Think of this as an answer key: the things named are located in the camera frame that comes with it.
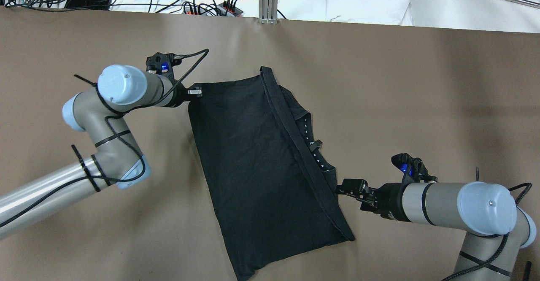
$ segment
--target black shorts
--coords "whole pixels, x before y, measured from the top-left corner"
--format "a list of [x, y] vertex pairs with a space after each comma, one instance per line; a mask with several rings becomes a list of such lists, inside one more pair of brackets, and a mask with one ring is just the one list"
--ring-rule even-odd
[[272, 70], [199, 86], [203, 96], [189, 104], [189, 118], [238, 280], [270, 262], [353, 241], [311, 114]]

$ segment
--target white cloth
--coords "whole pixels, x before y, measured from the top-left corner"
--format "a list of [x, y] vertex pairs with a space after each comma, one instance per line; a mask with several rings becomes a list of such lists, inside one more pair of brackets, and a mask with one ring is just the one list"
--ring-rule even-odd
[[410, 0], [326, 0], [326, 21], [413, 25]]

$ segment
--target black cloth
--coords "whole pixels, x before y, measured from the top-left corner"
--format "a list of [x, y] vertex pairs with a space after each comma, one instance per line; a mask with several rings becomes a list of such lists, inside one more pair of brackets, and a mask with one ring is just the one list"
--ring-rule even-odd
[[272, 70], [198, 85], [203, 96], [189, 104], [189, 119], [237, 279], [353, 241], [334, 194], [335, 168], [313, 145], [311, 114]]

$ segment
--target black garment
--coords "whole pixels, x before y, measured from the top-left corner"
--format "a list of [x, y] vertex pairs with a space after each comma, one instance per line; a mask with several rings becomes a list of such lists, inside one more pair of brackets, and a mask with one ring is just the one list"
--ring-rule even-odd
[[277, 85], [272, 70], [200, 86], [189, 118], [237, 279], [353, 241], [334, 194], [335, 168], [312, 144], [311, 114]]

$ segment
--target robotic arm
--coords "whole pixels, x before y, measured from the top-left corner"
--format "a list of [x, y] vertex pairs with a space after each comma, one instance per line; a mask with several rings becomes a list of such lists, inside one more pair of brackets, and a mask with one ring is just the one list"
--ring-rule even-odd
[[[360, 210], [395, 221], [467, 231], [454, 274], [444, 281], [508, 281], [520, 248], [536, 237], [532, 218], [517, 205], [530, 183], [511, 189], [480, 181], [438, 183], [420, 158], [397, 154], [391, 159], [403, 172], [401, 183], [378, 189], [363, 179], [344, 179], [336, 193], [361, 202]], [[510, 191], [526, 186], [514, 200]]]
[[[133, 66], [112, 65], [97, 84], [75, 95], [62, 108], [70, 127], [86, 131], [97, 152], [79, 162], [36, 179], [0, 197], [0, 240], [38, 222], [112, 184], [125, 189], [146, 179], [151, 169], [123, 117], [136, 108], [177, 107], [202, 96], [199, 88], [186, 89], [181, 81], [208, 54], [157, 53], [146, 61], [147, 72]], [[176, 81], [172, 67], [183, 58], [201, 55]]]

